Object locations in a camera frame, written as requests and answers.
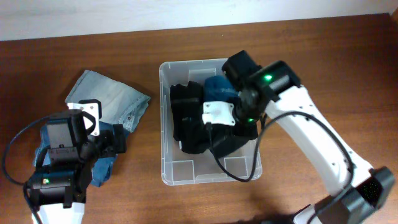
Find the dark green shirt bundle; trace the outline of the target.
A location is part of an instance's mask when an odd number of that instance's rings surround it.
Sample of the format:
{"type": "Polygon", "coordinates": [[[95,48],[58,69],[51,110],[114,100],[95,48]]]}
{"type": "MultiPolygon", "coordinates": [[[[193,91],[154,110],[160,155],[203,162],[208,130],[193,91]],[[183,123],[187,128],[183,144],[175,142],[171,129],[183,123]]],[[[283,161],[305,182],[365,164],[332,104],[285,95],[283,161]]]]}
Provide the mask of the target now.
{"type": "Polygon", "coordinates": [[[228,156],[244,146],[248,141],[254,140],[233,136],[231,134],[232,127],[222,124],[214,124],[212,126],[213,152],[218,159],[228,156]]]}

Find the medium blue jeans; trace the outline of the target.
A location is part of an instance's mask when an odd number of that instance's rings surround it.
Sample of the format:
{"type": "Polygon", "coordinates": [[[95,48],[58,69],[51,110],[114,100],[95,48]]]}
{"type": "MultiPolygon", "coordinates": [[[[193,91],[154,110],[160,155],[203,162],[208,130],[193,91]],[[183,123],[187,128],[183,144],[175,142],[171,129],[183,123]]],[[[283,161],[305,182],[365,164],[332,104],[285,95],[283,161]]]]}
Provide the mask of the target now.
{"type": "MultiPolygon", "coordinates": [[[[46,125],[43,125],[40,129],[41,142],[38,148],[35,150],[35,158],[33,160],[33,166],[37,165],[39,153],[42,152],[47,146],[50,146],[49,136],[46,125]]],[[[92,170],[91,185],[95,187],[101,187],[106,181],[109,180],[113,171],[113,165],[116,162],[117,156],[105,157],[98,159],[92,170]]]]}

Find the light blue jeans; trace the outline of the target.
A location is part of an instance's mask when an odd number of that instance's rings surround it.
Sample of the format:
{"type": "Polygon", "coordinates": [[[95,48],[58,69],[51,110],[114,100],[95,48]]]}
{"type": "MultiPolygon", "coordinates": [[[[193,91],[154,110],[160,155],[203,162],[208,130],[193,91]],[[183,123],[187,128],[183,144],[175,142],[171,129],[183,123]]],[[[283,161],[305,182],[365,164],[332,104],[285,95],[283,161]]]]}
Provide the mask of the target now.
{"type": "Polygon", "coordinates": [[[96,99],[103,123],[121,124],[133,133],[149,106],[150,96],[92,70],[85,70],[65,99],[66,103],[96,99]]]}

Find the blue shirt bundle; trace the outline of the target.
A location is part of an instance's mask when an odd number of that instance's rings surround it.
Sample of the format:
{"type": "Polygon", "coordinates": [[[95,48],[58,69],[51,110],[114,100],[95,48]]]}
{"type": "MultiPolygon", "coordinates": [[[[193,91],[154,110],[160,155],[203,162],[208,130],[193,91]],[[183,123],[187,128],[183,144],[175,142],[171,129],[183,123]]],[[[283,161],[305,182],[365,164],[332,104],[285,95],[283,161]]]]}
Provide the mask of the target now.
{"type": "Polygon", "coordinates": [[[207,78],[203,86],[203,91],[204,101],[225,101],[233,104],[238,102],[238,92],[229,80],[221,75],[207,78]]]}

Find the black shirt bundle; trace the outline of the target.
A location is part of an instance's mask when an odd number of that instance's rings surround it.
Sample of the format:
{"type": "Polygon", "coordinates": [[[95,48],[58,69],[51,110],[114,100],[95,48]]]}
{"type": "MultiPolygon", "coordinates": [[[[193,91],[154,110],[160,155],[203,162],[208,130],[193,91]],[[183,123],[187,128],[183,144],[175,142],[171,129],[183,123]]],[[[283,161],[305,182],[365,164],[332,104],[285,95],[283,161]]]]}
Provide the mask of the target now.
{"type": "Polygon", "coordinates": [[[202,85],[193,81],[170,87],[173,137],[181,142],[182,151],[187,154],[202,154],[209,148],[208,134],[201,118],[203,95],[202,85]]]}

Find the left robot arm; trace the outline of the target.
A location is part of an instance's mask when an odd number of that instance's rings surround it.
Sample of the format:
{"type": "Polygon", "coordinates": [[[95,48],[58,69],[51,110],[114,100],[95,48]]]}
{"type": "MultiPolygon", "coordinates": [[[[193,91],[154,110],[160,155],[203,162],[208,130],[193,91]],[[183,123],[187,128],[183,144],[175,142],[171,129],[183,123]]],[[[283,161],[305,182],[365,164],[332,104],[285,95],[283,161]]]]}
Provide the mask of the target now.
{"type": "Polygon", "coordinates": [[[50,144],[39,153],[35,172],[23,187],[34,223],[81,223],[96,161],[126,152],[123,126],[115,124],[94,136],[95,121],[76,109],[55,113],[47,121],[50,144]],[[85,118],[93,122],[89,128],[85,118]]]}

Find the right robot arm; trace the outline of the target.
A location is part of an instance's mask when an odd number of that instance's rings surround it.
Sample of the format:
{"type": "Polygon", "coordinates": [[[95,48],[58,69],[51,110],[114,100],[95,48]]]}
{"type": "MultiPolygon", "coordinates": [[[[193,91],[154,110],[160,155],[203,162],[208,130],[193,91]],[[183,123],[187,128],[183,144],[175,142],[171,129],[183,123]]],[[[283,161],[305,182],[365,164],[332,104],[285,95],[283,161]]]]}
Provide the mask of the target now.
{"type": "Polygon", "coordinates": [[[355,153],[312,101],[296,73],[284,62],[262,67],[244,50],[222,66],[239,92],[233,110],[239,124],[252,125],[267,116],[263,131],[277,123],[319,173],[329,195],[282,223],[362,223],[382,208],[395,184],[387,167],[375,169],[355,153]]]}

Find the clear plastic storage bin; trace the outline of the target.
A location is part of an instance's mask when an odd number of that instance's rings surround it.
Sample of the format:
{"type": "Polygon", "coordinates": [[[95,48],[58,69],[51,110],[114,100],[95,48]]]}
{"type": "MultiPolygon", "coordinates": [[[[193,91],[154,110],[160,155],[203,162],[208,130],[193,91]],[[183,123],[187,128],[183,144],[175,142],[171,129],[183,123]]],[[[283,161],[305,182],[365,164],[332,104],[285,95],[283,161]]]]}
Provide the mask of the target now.
{"type": "Polygon", "coordinates": [[[170,103],[170,87],[187,85],[189,81],[204,86],[212,76],[224,76],[222,66],[226,59],[189,60],[164,62],[159,67],[160,78],[160,118],[162,140],[162,180],[167,185],[200,184],[208,182],[253,180],[262,174],[261,160],[256,149],[256,139],[226,157],[217,158],[213,152],[212,126],[204,124],[208,134],[209,148],[202,154],[187,154],[182,151],[181,142],[176,141],[174,121],[170,103]]]}

